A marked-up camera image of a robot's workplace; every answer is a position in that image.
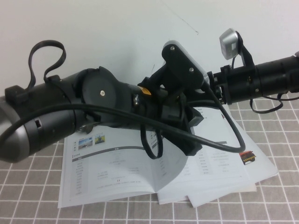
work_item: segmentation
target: black tube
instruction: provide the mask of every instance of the black tube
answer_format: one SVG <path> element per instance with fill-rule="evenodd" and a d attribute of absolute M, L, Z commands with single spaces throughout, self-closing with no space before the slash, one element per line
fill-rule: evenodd
<path fill-rule="evenodd" d="M 299 58 L 291 56 L 236 69 L 224 66 L 214 78 L 227 104 L 288 91 L 299 92 Z"/>

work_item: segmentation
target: instruction manual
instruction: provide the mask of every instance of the instruction manual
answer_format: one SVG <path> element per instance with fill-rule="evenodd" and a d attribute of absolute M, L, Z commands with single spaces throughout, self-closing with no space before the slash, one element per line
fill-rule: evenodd
<path fill-rule="evenodd" d="M 230 145 L 222 114 L 211 108 L 197 110 L 205 119 L 194 128 L 196 134 Z M 155 134 L 147 132 L 147 139 L 153 152 L 157 151 Z M 58 207 L 150 193 L 173 196 L 198 186 L 250 182 L 239 154 L 203 146 L 195 156 L 187 157 L 167 139 L 163 144 L 163 156 L 152 160 L 142 147 L 138 130 L 97 126 L 89 134 L 65 138 Z"/>

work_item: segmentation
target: table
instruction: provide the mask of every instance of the table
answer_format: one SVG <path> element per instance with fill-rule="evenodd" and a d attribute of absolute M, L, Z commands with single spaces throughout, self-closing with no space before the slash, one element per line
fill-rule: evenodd
<path fill-rule="evenodd" d="M 262 98 L 254 105 L 273 107 Z M 58 209 L 62 140 L 19 163 L 0 162 L 0 223 L 299 223 L 299 101 L 284 102 L 283 109 L 266 115 L 253 113 L 248 101 L 229 108 L 279 169 L 277 176 L 257 183 L 257 192 L 232 193 L 196 209 L 188 201 L 159 205 L 156 194 Z"/>

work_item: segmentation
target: wire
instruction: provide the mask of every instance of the wire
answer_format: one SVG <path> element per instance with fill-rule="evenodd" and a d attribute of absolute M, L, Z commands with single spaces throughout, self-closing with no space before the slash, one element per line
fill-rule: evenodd
<path fill-rule="evenodd" d="M 274 112 L 274 111 L 278 111 L 279 109 L 281 109 L 284 106 L 284 103 L 281 100 L 281 97 L 282 97 L 283 94 L 284 93 L 279 93 L 279 94 L 277 94 L 277 98 L 274 98 L 274 99 L 278 100 L 280 102 L 280 104 L 278 106 L 276 106 L 274 108 L 271 108 L 269 110 L 266 110 L 266 111 L 258 111 L 258 110 L 253 109 L 253 105 L 252 105 L 253 104 L 253 99 L 250 99 L 249 105 L 250 105 L 250 107 L 251 107 L 251 109 L 254 113 L 267 114 L 267 113 L 271 113 L 271 112 Z"/>
<path fill-rule="evenodd" d="M 205 89 L 204 91 L 209 94 L 213 101 L 215 102 L 215 104 L 218 106 L 218 108 L 220 109 L 220 111 L 222 112 L 223 116 L 226 118 L 226 120 L 228 121 L 230 127 L 232 128 L 232 130 L 235 133 L 235 136 L 237 137 L 240 147 L 238 148 L 239 151 L 234 152 L 234 153 L 240 153 L 243 152 L 246 148 L 245 146 L 245 142 L 238 130 L 238 128 L 235 126 L 234 122 L 232 121 L 232 119 L 230 118 L 229 114 L 227 113 L 227 111 L 224 109 L 224 107 L 222 106 L 222 104 L 219 102 L 218 98 L 216 97 L 216 95 L 214 94 L 214 92 L 212 91 L 212 89 L 210 88 L 210 85 L 206 82 L 204 82 L 203 88 Z"/>
<path fill-rule="evenodd" d="M 264 97 L 264 98 L 271 99 L 271 100 L 277 100 L 277 101 L 292 101 L 292 100 L 299 99 L 299 97 L 294 97 L 294 98 L 290 98 L 290 99 L 278 99 L 278 98 L 272 98 L 272 97 Z"/>
<path fill-rule="evenodd" d="M 235 57 L 233 57 L 233 61 L 232 61 L 232 69 L 234 69 L 234 64 L 235 64 Z"/>
<path fill-rule="evenodd" d="M 2 135 L 0 136 L 0 145 L 4 144 L 5 140 L 9 136 L 11 136 L 19 127 L 21 127 L 22 125 L 26 124 L 27 122 L 31 121 L 34 118 L 37 118 L 39 116 L 42 116 L 42 115 L 45 115 L 45 114 L 48 114 L 48 113 L 58 112 L 58 111 L 83 110 L 85 112 L 109 113 L 111 115 L 120 116 L 120 117 L 123 117 L 123 118 L 134 120 L 135 122 L 138 122 L 140 124 L 151 126 L 155 129 L 171 133 L 172 135 L 177 136 L 178 138 L 189 140 L 189 141 L 196 141 L 196 142 L 198 142 L 202 145 L 210 146 L 210 147 L 213 147 L 213 148 L 216 148 L 216 149 L 219 149 L 219 150 L 223 150 L 223 151 L 226 151 L 226 152 L 233 152 L 233 153 L 243 152 L 244 149 L 245 149 L 245 144 L 244 144 L 244 141 L 243 141 L 240 133 L 238 132 L 237 128 L 235 127 L 235 125 L 233 123 L 233 121 L 230 119 L 230 117 L 228 116 L 228 114 L 225 111 L 225 109 L 223 108 L 223 106 L 220 103 L 219 103 L 219 105 L 220 105 L 220 109 L 221 109 L 222 113 L 227 118 L 229 124 L 233 128 L 233 130 L 234 130 L 234 132 L 235 132 L 235 134 L 236 134 L 236 136 L 237 136 L 237 138 L 240 142 L 240 147 L 225 146 L 225 145 L 219 144 L 217 142 L 214 142 L 214 141 L 211 141 L 211 140 L 208 140 L 208 139 L 204 139 L 202 137 L 199 137 L 199 136 L 196 136 L 196 135 L 193 135 L 193 134 L 189 134 L 188 132 L 182 131 L 178 128 L 171 127 L 171 126 L 166 125 L 164 123 L 161 123 L 159 121 L 142 117 L 140 115 L 124 112 L 124 111 L 113 109 L 113 108 L 108 108 L 108 107 L 103 107 L 103 106 L 95 106 L 95 105 L 86 105 L 86 104 L 70 104 L 70 105 L 49 106 L 49 107 L 43 108 L 41 110 L 38 110 L 36 112 L 33 112 L 33 113 L 21 118 L 20 120 L 16 121 L 7 130 L 5 130 L 2 133 Z"/>

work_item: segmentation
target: printed page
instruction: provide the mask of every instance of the printed page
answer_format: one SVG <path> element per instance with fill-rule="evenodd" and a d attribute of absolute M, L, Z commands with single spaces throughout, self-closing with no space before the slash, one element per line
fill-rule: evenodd
<path fill-rule="evenodd" d="M 212 108 L 197 108 L 205 118 L 194 128 L 196 135 L 232 145 L 237 142 L 228 132 L 223 115 Z M 159 200 L 181 197 L 200 189 L 216 188 L 219 185 L 247 182 L 249 177 L 239 154 L 228 153 L 211 147 L 203 148 L 188 158 L 182 173 L 158 192 Z"/>
<path fill-rule="evenodd" d="M 182 150 L 167 139 L 163 140 L 163 144 L 163 156 L 157 160 L 152 160 L 151 163 L 156 192 L 169 184 L 182 172 L 188 159 L 188 156 Z"/>
<path fill-rule="evenodd" d="M 227 105 L 224 106 L 225 109 L 229 112 L 229 108 Z M 244 167 L 247 170 L 247 173 L 250 177 L 250 180 L 253 183 L 262 181 L 267 179 L 273 175 L 278 173 L 277 168 L 271 163 L 271 161 L 266 157 L 266 155 L 262 152 L 262 150 L 256 145 L 256 143 L 246 134 L 246 132 L 238 125 L 236 121 L 234 121 L 235 125 L 237 126 L 239 132 L 241 133 L 246 149 L 245 152 L 251 152 L 247 155 L 247 157 L 240 156 L 240 160 L 243 162 Z M 231 135 L 234 135 L 234 132 L 231 130 L 228 122 L 226 122 L 227 127 L 229 128 L 228 131 Z M 217 193 L 217 198 L 224 196 L 226 194 L 235 192 L 234 186 L 231 184 L 231 188 L 227 187 L 225 189 L 220 189 Z M 201 193 L 194 193 L 188 195 L 192 205 L 197 207 L 201 204 L 206 202 L 212 201 L 215 199 L 215 196 L 211 193 L 209 196 L 202 195 Z"/>
<path fill-rule="evenodd" d="M 153 151 L 157 150 L 155 141 L 156 138 L 148 137 Z M 167 184 L 187 161 L 176 146 L 166 139 L 163 142 L 163 158 L 172 153 L 173 162 L 160 159 L 160 168 L 157 168 L 157 162 L 145 153 L 137 130 L 97 126 L 90 134 L 75 133 L 65 138 L 58 206 L 155 193 L 155 179 L 159 176 L 156 172 L 161 175 L 159 181 Z"/>

